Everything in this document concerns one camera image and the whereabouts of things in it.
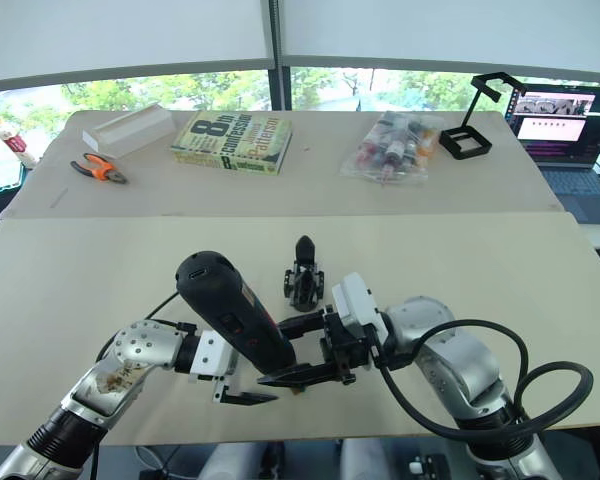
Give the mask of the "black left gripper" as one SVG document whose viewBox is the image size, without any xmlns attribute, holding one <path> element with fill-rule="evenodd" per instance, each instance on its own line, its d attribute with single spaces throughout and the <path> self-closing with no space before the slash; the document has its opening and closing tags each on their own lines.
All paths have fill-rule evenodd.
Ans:
<svg viewBox="0 0 600 480">
<path fill-rule="evenodd" d="M 277 400 L 277 396 L 270 394 L 251 392 L 229 393 L 229 384 L 236 384 L 240 378 L 240 358 L 241 355 L 239 352 L 233 349 L 229 356 L 223 378 L 218 378 L 215 381 L 212 401 L 219 404 L 254 406 Z"/>
</svg>

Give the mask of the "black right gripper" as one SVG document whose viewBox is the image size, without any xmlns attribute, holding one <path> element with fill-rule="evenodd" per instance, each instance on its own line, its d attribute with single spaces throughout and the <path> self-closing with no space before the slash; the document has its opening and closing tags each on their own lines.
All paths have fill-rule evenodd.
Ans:
<svg viewBox="0 0 600 480">
<path fill-rule="evenodd" d="M 260 385 L 304 388 L 329 381 L 349 385 L 356 381 L 357 368 L 369 369 L 372 365 L 369 339 L 364 334 L 356 336 L 347 330 L 332 309 L 287 318 L 278 324 L 278 328 L 289 340 L 323 330 L 320 348 L 325 363 L 302 363 L 270 372 L 257 380 Z"/>
</svg>

